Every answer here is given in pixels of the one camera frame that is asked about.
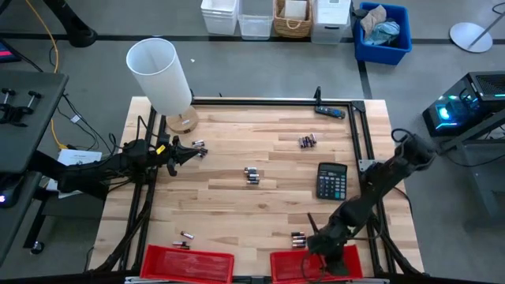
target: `gray floor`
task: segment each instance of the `gray floor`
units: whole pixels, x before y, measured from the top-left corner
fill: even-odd
[[[407,7],[413,38],[448,39],[449,28],[460,21],[490,23],[497,17],[491,7],[499,1],[381,2]],[[197,0],[69,0],[69,3],[100,34],[207,35]],[[42,2],[37,2],[36,7],[52,32],[64,32]],[[24,1],[15,1],[0,17],[0,32],[42,34],[44,30]],[[505,21],[495,26],[491,34],[495,39],[505,39]],[[47,60],[49,41],[8,41],[43,69],[52,70]],[[103,135],[112,132],[121,136],[130,98],[142,95],[125,65],[126,52],[133,44],[100,41],[85,49],[75,49],[67,42],[58,43],[61,72],[70,76],[67,92],[78,110]],[[326,98],[364,98],[352,43],[327,47],[311,43],[177,41],[174,45],[197,95],[217,96],[221,92],[224,96],[309,98],[320,85]],[[416,44],[396,67],[366,64],[372,97],[386,99],[394,127],[404,127],[428,138],[421,120],[422,110],[469,71],[505,69],[504,53],[505,45],[495,45],[485,54],[468,54],[451,44]],[[0,65],[0,69],[30,70],[31,66],[20,62]],[[105,111],[111,104],[117,112]],[[70,114],[64,103],[61,108]],[[61,115],[56,114],[54,119],[62,142],[89,144],[85,134]],[[40,150],[57,155],[49,132]],[[428,171],[406,180],[425,270],[439,277],[505,282],[505,230],[463,229],[462,224],[480,211],[473,193],[466,187],[466,175],[465,169],[440,158]],[[50,218],[41,234],[46,251],[30,256],[21,249],[21,243],[37,206],[34,202],[17,243],[0,268],[0,278],[82,271],[99,222]]]

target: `white lamp shade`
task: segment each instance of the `white lamp shade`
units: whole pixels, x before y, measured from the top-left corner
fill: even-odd
[[[191,91],[171,42],[153,38],[136,43],[126,65],[158,113],[172,116],[189,108]]]

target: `lamp base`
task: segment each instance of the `lamp base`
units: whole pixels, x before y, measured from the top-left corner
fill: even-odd
[[[175,133],[184,134],[192,132],[198,124],[198,114],[194,107],[190,106],[181,115],[166,118],[166,125]]]
[[[470,44],[484,31],[484,28],[473,23],[459,23],[452,26],[449,31],[452,41],[461,49],[481,53],[488,51],[492,47],[492,37],[488,32],[482,36],[474,45]]]

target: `blue plastic crate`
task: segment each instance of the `blue plastic crate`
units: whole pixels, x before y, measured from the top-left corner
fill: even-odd
[[[400,26],[400,34],[398,35],[399,47],[373,46],[363,43],[365,32],[358,20],[354,25],[355,56],[357,60],[366,62],[397,65],[400,60],[402,60],[403,56],[412,50],[409,14],[407,13],[407,9],[402,6],[370,2],[362,2],[360,4],[360,9],[371,10],[378,5],[382,5],[387,12],[387,17],[395,19],[396,23]]]

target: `wooden tabletop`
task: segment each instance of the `wooden tabletop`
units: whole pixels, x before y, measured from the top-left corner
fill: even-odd
[[[395,146],[386,103],[365,100],[365,105],[376,159],[389,159]],[[145,97],[132,99],[122,143],[135,139],[137,115],[147,121],[150,107]],[[200,122],[193,132],[180,135],[181,142],[189,146],[203,139],[208,155],[178,166],[177,177],[164,167],[159,169],[148,244],[171,247],[172,241],[188,241],[179,234],[184,230],[195,236],[191,249],[234,254],[234,275],[270,275],[270,253],[290,249],[290,232],[312,232],[306,213],[311,212],[323,226],[341,204],[315,197],[320,162],[348,165],[347,196],[360,192],[347,118],[329,118],[307,106],[196,106],[196,110]],[[358,130],[365,152],[361,127]],[[317,145],[300,149],[298,137],[309,133],[316,134]],[[259,185],[246,184],[246,166],[258,168]],[[90,268],[98,267],[123,237],[133,187],[126,185],[107,197]],[[404,189],[403,183],[398,187]],[[384,207],[391,238],[412,265],[423,271],[408,202],[393,190],[385,196]],[[366,230],[358,236],[366,237]],[[129,265],[137,237],[132,244]],[[357,244],[364,275],[372,276],[368,242],[348,244]],[[386,270],[381,241],[378,247]]]

